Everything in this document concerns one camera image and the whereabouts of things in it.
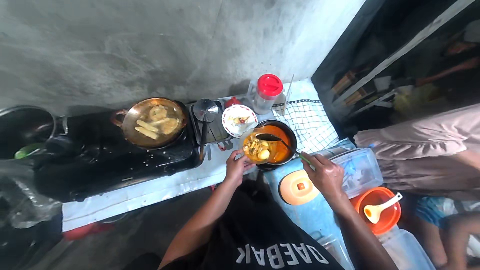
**cooking pot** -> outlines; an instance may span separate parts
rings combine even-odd
[[[284,123],[282,123],[278,120],[265,120],[265,121],[262,121],[262,122],[258,123],[255,126],[255,128],[263,127],[263,126],[266,126],[266,125],[276,126],[276,127],[279,127],[281,130],[283,130],[283,132],[285,132],[287,137],[290,139],[290,147],[292,147],[293,149],[297,149],[297,137],[295,136],[295,133],[293,133],[292,129],[289,126],[287,126],[286,124],[284,124]],[[283,165],[283,164],[289,162],[294,157],[294,155],[295,155],[295,153],[290,151],[289,154],[286,156],[286,158],[283,161],[277,162],[277,163],[267,162],[266,164],[270,164],[270,165],[274,165],[274,166]]]
[[[67,131],[65,117],[55,117],[40,107],[0,110],[0,160],[13,159],[24,147],[33,150],[27,155],[31,158],[78,155],[80,146],[66,136]]]
[[[178,119],[177,127],[169,134],[158,134],[156,139],[147,137],[137,130],[139,127],[137,120],[148,121],[150,110],[155,106],[163,106],[167,110],[167,117]],[[142,100],[131,107],[129,110],[119,110],[113,113],[111,122],[120,127],[123,136],[130,143],[143,149],[160,149],[170,145],[183,132],[187,125],[187,112],[183,106],[168,98],[148,98]]]

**black shirt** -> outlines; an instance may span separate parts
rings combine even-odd
[[[237,189],[210,241],[164,269],[343,269],[267,196]]]

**plastic container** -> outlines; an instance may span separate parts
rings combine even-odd
[[[330,159],[345,170],[342,189],[349,198],[383,184],[375,154],[370,148],[357,148]]]
[[[329,235],[318,240],[321,244],[345,270],[355,270],[350,257],[348,257],[345,250],[342,248],[340,241]]]
[[[394,196],[395,194],[388,188],[376,187],[365,192],[361,196],[350,199],[350,203],[352,203],[355,210],[360,214],[365,223],[367,223],[373,234],[380,235],[392,229],[400,219],[402,209],[400,208],[399,202],[396,202],[393,206],[383,210],[377,224],[373,224],[368,220],[365,213],[363,213],[363,208],[366,205],[382,204]]]
[[[417,239],[408,231],[396,228],[382,235],[379,240],[398,270],[435,269]]]
[[[259,129],[258,128],[251,128],[247,131],[245,131],[242,136],[240,137],[240,143],[239,143],[239,150],[246,156],[249,157],[250,161],[254,164],[264,164],[264,163],[267,163],[269,161],[271,161],[273,159],[273,157],[275,156],[276,154],[276,145],[278,142],[268,142],[269,146],[268,146],[268,150],[270,152],[270,156],[265,159],[265,160],[254,160],[250,155],[248,154],[245,154],[243,152],[243,147],[244,147],[244,142],[245,140],[251,136],[252,134],[256,134],[256,133],[259,133]]]
[[[235,104],[241,104],[241,102],[236,97],[232,97],[231,99],[227,100],[227,102],[225,102],[225,108],[228,108]]]
[[[283,84],[280,78],[273,74],[263,74],[258,81],[250,82],[247,96],[252,103],[252,109],[260,115],[269,113],[276,98],[282,93]]]

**white plate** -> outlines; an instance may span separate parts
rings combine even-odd
[[[245,124],[236,125],[233,121],[229,121],[230,117],[248,117],[250,118],[247,120]],[[222,125],[223,128],[228,132],[228,134],[234,136],[235,138],[240,138],[243,132],[254,128],[255,125],[258,123],[258,118],[255,112],[253,112],[250,108],[245,105],[232,105],[223,111],[222,114]]]

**white container lid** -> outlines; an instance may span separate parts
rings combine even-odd
[[[348,198],[356,197],[384,182],[375,154],[370,148],[357,148],[330,160],[345,170],[342,189]]]
[[[408,231],[392,229],[380,237],[398,270],[435,270],[417,239]]]

